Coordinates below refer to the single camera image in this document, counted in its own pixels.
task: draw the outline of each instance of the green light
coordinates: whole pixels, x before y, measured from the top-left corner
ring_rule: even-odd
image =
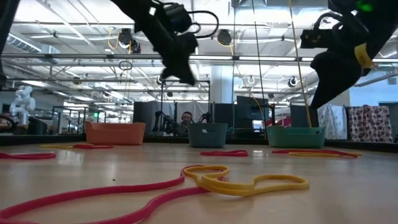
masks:
[[[364,12],[371,12],[373,11],[373,6],[369,3],[364,3],[363,0],[357,1],[356,5],[358,8],[360,8]]]

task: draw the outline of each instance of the basket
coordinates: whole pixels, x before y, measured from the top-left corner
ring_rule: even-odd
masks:
[[[90,144],[142,145],[145,123],[91,123],[86,122],[86,138]]]
[[[269,145],[281,148],[317,148],[325,143],[326,128],[267,127]]]
[[[192,123],[188,124],[191,147],[224,147],[228,124]]]

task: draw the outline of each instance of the person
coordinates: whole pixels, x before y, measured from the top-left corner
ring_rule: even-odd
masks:
[[[192,122],[192,113],[186,111],[181,115],[181,123],[177,126],[178,137],[188,137],[188,124]]]

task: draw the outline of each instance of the teal basket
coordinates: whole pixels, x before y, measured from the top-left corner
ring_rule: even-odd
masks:
[[[224,147],[228,124],[191,123],[188,124],[191,147]]]
[[[316,148],[325,144],[326,128],[267,127],[269,145],[281,148]]]

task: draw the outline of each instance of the yellow label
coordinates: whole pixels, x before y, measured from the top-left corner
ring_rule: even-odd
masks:
[[[366,43],[356,46],[354,52],[356,59],[363,68],[374,68],[374,63],[366,52]]]

